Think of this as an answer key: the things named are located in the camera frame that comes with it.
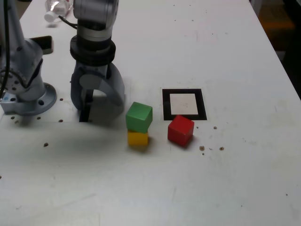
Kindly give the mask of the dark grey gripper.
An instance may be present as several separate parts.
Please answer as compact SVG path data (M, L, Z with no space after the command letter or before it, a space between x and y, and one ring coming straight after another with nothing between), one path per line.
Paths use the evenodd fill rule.
M125 104L125 86L117 67L113 63L89 66L76 61L71 76L71 100L81 111L80 122L113 122Z

